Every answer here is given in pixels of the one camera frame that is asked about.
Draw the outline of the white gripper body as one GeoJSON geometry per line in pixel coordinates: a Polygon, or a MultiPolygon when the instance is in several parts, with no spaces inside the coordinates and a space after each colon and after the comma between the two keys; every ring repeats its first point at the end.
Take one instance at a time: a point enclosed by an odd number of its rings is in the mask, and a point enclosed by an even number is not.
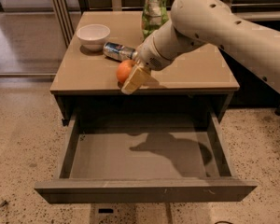
{"type": "Polygon", "coordinates": [[[150,70],[160,71],[172,63],[157,51],[153,35],[148,36],[136,51],[136,60],[150,70]]]}

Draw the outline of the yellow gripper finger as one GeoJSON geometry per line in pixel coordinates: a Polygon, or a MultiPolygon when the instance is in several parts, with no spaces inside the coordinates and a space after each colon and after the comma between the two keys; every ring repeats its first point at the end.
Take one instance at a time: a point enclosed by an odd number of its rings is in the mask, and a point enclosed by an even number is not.
{"type": "Polygon", "coordinates": [[[124,82],[121,91],[130,95],[144,85],[151,77],[151,70],[143,65],[135,65],[124,82]]]}

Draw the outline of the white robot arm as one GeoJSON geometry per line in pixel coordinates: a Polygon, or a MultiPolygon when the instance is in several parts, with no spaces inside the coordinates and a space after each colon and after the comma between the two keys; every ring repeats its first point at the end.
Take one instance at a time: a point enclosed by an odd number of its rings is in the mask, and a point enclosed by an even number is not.
{"type": "Polygon", "coordinates": [[[280,32],[246,21],[219,0],[174,0],[168,20],[137,48],[136,66],[122,92],[138,90],[152,71],[205,44],[225,51],[280,93],[280,32]]]}

